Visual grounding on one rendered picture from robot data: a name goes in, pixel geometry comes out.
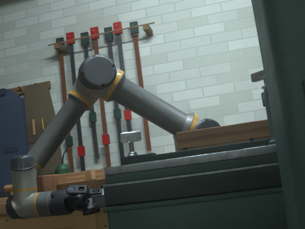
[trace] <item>red clamp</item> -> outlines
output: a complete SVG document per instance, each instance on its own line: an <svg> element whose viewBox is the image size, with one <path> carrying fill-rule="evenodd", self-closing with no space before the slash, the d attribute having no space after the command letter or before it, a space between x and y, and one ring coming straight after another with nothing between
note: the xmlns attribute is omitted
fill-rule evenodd
<svg viewBox="0 0 305 229"><path fill-rule="evenodd" d="M124 120L132 120L132 111L124 110Z"/></svg>
<svg viewBox="0 0 305 229"><path fill-rule="evenodd" d="M68 41L68 40L73 40L73 39L75 39L75 38L74 38L74 32L68 32L68 33L66 33L66 38L67 38L67 41ZM75 44L75 41L67 42L67 44Z"/></svg>
<svg viewBox="0 0 305 229"><path fill-rule="evenodd" d="M90 35L95 35L95 34L99 34L99 27L97 27L97 26L90 28ZM96 36L92 36L91 40L95 40L95 39L99 39L99 38L100 38L100 36L96 35Z"/></svg>
<svg viewBox="0 0 305 229"><path fill-rule="evenodd" d="M113 30L120 30L122 28L122 22L118 21L113 24ZM122 34L123 30L113 32L114 35Z"/></svg>
<svg viewBox="0 0 305 229"><path fill-rule="evenodd" d="M85 147L84 146L78 146L77 147L77 155L78 156L86 156Z"/></svg>
<svg viewBox="0 0 305 229"><path fill-rule="evenodd" d="M102 141L103 141L103 145L109 145L110 144L109 135L102 135Z"/></svg>

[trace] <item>brick wall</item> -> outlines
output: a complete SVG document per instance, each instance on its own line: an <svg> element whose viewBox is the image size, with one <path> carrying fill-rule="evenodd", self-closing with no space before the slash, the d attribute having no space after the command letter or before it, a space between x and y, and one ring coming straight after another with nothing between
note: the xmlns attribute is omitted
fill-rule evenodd
<svg viewBox="0 0 305 229"><path fill-rule="evenodd" d="M112 26L121 21L139 24L155 22L153 37L140 28L139 45L144 87L186 113L195 112L221 125L266 119L260 94L263 82L252 83L250 74L262 70L251 0L2 0L0 7L0 88L51 81L55 112L62 107L58 53L47 45L73 31L75 37L90 27ZM122 35L127 78L137 82L135 55L129 31ZM99 39L100 54L108 55L104 36ZM119 67L116 39L114 60ZM92 43L90 54L93 54ZM80 41L74 45L76 71L84 60ZM71 89L71 67L64 57L67 91ZM120 164L113 103L106 103L112 165ZM101 157L94 158L89 115L81 118L87 169L106 166L102 146L99 104L98 142ZM132 128L144 135L142 119L132 114ZM174 151L173 137L149 123L152 151ZM123 131L127 130L122 121ZM76 128L71 132L77 158ZM146 153L144 140L136 142L139 154ZM128 145L124 145L125 154Z"/></svg>

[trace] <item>wooden bracket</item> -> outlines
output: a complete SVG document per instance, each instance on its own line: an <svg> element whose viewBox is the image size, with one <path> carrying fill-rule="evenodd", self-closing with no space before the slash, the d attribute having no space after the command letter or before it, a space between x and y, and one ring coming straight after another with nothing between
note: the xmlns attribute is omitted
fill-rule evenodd
<svg viewBox="0 0 305 229"><path fill-rule="evenodd" d="M54 49L56 49L57 51L62 52L62 53L68 52L68 48L59 43L54 45Z"/></svg>
<svg viewBox="0 0 305 229"><path fill-rule="evenodd" d="M143 30L147 34L147 36L153 36L153 29L150 27L150 25L143 25Z"/></svg>
<svg viewBox="0 0 305 229"><path fill-rule="evenodd" d="M49 87L49 89L51 89L51 82L50 81L46 81L46 82L42 82L42 83L48 83L48 87ZM27 87L27 86L31 86L31 84L26 85L26 86L22 86L22 87L10 88L10 90L12 90L17 95L21 95L21 94L24 94L24 88Z"/></svg>

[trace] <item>dark green column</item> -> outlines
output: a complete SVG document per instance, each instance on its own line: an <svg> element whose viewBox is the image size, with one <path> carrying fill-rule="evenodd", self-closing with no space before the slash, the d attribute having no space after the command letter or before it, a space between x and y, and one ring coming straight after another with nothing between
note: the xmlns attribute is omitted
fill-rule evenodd
<svg viewBox="0 0 305 229"><path fill-rule="evenodd" d="M305 228L305 1L252 0L288 226Z"/></svg>

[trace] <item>yellow band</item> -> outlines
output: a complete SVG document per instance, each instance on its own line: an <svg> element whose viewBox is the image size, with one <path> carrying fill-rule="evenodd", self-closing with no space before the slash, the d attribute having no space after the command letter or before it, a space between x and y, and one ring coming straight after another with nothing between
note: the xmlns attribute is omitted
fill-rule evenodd
<svg viewBox="0 0 305 229"><path fill-rule="evenodd" d="M40 215L38 214L38 211L37 211L37 207L36 207L36 199L37 199L37 196L38 196L39 192L36 193L35 197L34 197L34 209L35 209L35 213L38 217L40 217Z"/></svg>
<svg viewBox="0 0 305 229"><path fill-rule="evenodd" d="M122 70L120 70L119 73L116 75L115 80L113 81L113 83L112 83L112 85L111 85L109 91L107 92L107 94L106 94L106 96L105 96L105 98L104 98L105 101L108 101L108 99L109 99L109 97L111 96L111 94L113 93L113 91L114 91L116 85L117 85L118 82L120 81L120 79L121 79L123 73L124 73L124 72L123 72Z"/></svg>
<svg viewBox="0 0 305 229"><path fill-rule="evenodd" d="M92 107L92 104L91 104L84 96L82 96L81 94L79 94L79 93L77 93L77 92L75 92L75 91L70 91L69 94L72 94L72 95L74 95L75 97L77 97L77 98L79 98L80 100L82 100L84 103L87 104L87 106L88 106L89 108Z"/></svg>
<svg viewBox="0 0 305 229"><path fill-rule="evenodd" d="M42 122L42 129L44 130L43 118L41 118L41 122Z"/></svg>
<svg viewBox="0 0 305 229"><path fill-rule="evenodd" d="M196 123L197 123L197 120L198 120L198 115L194 114L194 119L193 119L193 122L191 124L191 127L189 130L194 130L195 126L196 126Z"/></svg>
<svg viewBox="0 0 305 229"><path fill-rule="evenodd" d="M37 190L36 187L31 187L31 188L16 189L13 190L13 192L26 192L26 191L35 191L35 190Z"/></svg>
<svg viewBox="0 0 305 229"><path fill-rule="evenodd" d="M38 168L40 168L41 170L43 170L43 167L40 166L40 165L38 165L36 162L35 162L35 165L36 165Z"/></svg>

